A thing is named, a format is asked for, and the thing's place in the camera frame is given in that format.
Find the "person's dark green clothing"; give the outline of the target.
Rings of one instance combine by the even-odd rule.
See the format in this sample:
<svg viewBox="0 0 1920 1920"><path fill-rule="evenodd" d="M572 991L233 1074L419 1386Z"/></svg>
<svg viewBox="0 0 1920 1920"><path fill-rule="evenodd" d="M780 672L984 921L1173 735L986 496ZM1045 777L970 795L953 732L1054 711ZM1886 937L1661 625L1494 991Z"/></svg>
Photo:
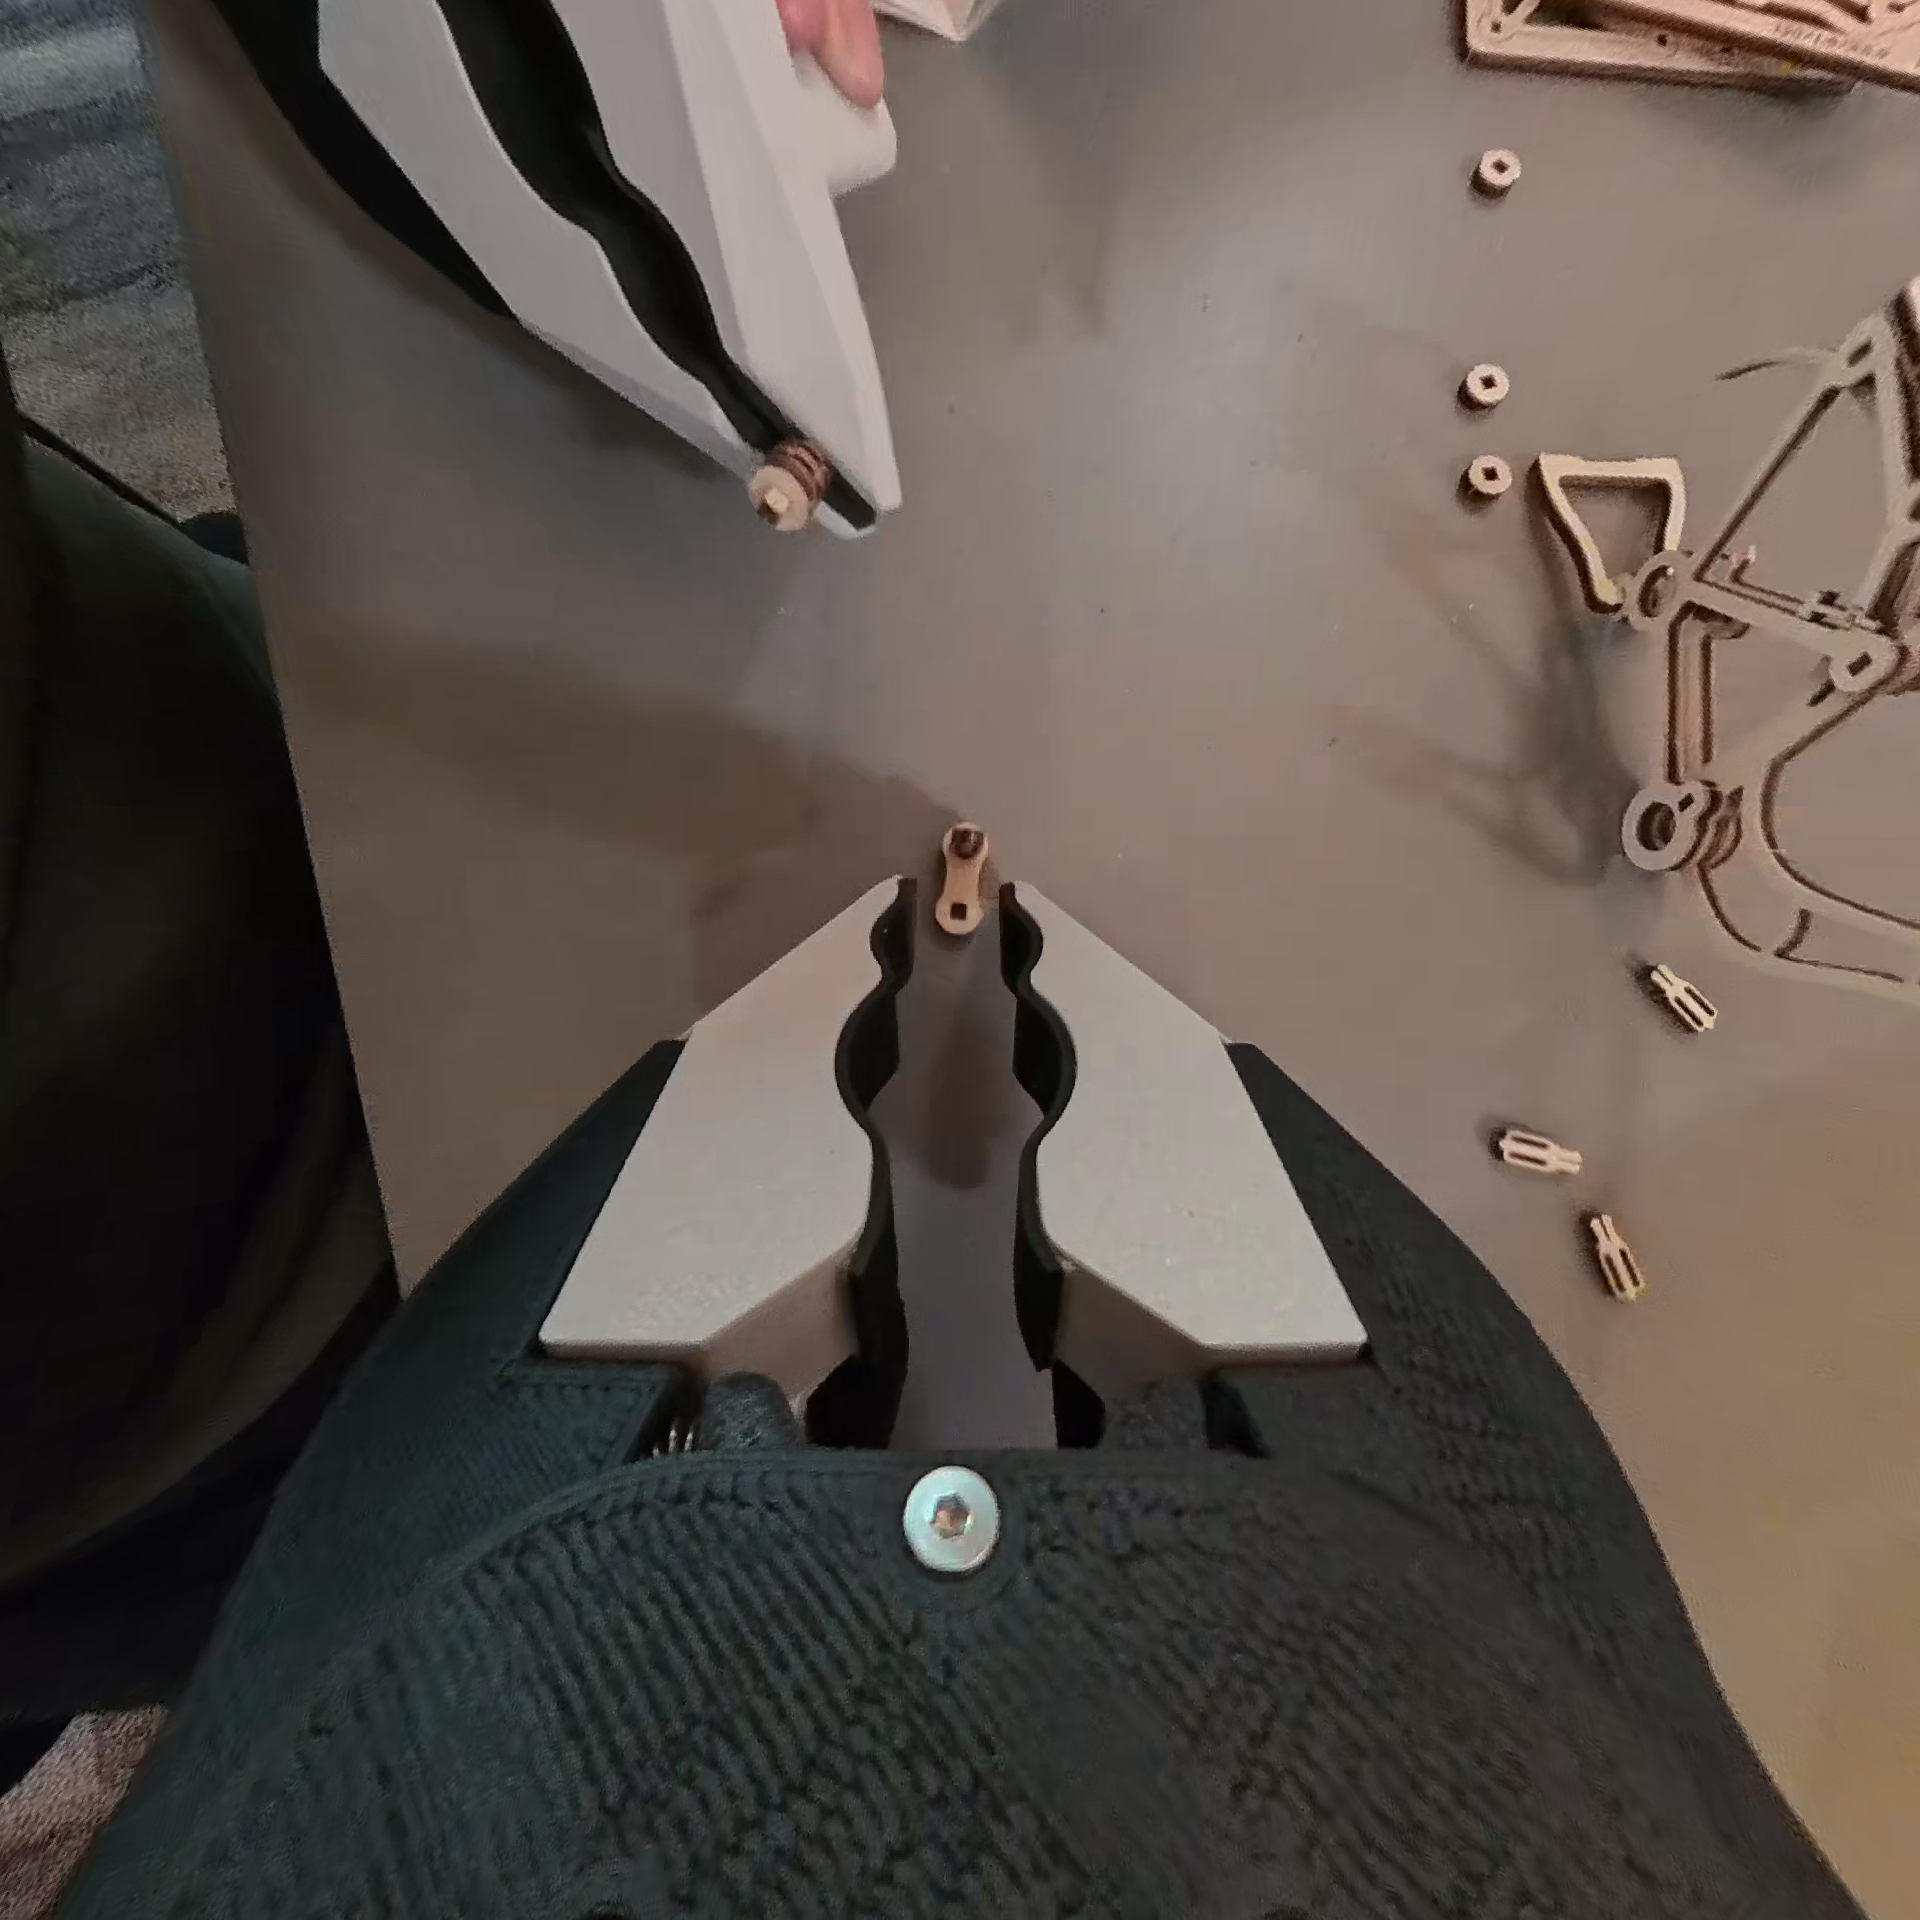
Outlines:
<svg viewBox="0 0 1920 1920"><path fill-rule="evenodd" d="M2 420L5 1739L150 1708L398 1305L246 568Z"/></svg>

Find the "wooden crossbow model assembly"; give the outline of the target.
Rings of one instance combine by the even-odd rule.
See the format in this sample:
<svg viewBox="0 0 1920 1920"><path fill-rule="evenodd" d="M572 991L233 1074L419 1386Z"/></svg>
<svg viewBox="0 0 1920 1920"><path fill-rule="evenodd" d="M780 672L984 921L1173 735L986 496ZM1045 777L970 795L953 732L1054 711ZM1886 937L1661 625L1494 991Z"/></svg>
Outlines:
<svg viewBox="0 0 1920 1920"><path fill-rule="evenodd" d="M1684 543L1690 487L1676 460L1544 454L1533 472L1588 611L1661 646L1661 748L1656 777L1621 814L1626 863L1690 881L1755 970L1916 1003L1916 919L1813 881L1778 833L1789 768L1870 707L1916 694L1916 280L1809 364L1809 394L1697 544ZM1844 400L1865 408L1878 451L1878 526L1859 578L1762 584L1747 523ZM1718 665L1744 640L1789 646L1813 660L1813 680L1785 708L1724 737Z"/></svg>

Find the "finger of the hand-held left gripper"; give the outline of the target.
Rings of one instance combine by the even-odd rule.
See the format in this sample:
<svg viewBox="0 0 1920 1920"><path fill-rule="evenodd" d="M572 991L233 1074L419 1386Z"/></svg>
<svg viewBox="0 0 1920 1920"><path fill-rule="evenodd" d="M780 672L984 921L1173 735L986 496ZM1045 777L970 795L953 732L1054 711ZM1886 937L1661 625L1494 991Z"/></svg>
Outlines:
<svg viewBox="0 0 1920 1920"><path fill-rule="evenodd" d="M778 19L778 4L717 7ZM714 164L724 184L766 185L773 200L766 214L726 220L723 249L734 282L747 292L752 370L766 375L769 392L792 415L795 441L811 441L833 465L833 487L814 523L837 537L865 537L898 508L900 482L837 202L845 192L843 174L891 169L893 129L883 107L842 104L827 113L827 76L788 48L787 56L798 73L798 127L780 143L782 184L773 180L773 162L755 135L747 160Z"/></svg>
<svg viewBox="0 0 1920 1920"><path fill-rule="evenodd" d="M321 68L509 319L741 470L798 427L752 370L724 184L782 184L798 73L778 19L717 4L321 4Z"/></svg>

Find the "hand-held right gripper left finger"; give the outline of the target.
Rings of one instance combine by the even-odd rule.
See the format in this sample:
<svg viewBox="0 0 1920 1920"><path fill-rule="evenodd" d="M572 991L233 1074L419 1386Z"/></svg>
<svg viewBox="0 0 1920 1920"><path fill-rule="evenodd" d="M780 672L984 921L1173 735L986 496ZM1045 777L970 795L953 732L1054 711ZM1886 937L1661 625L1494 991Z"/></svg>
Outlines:
<svg viewBox="0 0 1920 1920"><path fill-rule="evenodd" d="M874 1102L900 1066L920 892L874 884L682 1039L542 1354L758 1377L814 1443L889 1444L908 1331Z"/></svg>

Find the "wooden axle with gear discs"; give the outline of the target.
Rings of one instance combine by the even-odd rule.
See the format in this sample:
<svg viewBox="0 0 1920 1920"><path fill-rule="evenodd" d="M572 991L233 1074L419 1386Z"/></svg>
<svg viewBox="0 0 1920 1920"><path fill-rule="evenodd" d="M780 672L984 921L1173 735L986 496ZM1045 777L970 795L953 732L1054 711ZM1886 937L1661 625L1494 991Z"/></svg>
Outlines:
<svg viewBox="0 0 1920 1920"><path fill-rule="evenodd" d="M755 466L747 492L762 521L782 535L814 523L833 487L833 465L808 440L785 440Z"/></svg>

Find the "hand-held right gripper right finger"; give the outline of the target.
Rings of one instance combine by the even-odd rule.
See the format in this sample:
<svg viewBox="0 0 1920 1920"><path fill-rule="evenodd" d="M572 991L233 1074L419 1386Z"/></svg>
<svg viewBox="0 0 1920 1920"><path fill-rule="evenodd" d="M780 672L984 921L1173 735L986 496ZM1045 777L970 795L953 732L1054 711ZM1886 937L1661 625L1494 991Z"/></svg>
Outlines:
<svg viewBox="0 0 1920 1920"><path fill-rule="evenodd" d="M1348 1364L1368 1335L1234 1044L1027 883L1000 890L1013 1074L1036 1113L1014 1316L1056 1441L1162 1386Z"/></svg>

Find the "person's left hand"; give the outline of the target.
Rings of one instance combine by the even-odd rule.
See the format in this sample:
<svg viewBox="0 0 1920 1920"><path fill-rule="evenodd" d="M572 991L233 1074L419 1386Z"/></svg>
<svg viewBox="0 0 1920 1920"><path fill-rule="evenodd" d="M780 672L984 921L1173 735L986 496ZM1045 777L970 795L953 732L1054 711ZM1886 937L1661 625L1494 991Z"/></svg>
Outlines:
<svg viewBox="0 0 1920 1920"><path fill-rule="evenodd" d="M787 48L821 66L858 110L883 104L885 66L874 2L776 2Z"/></svg>

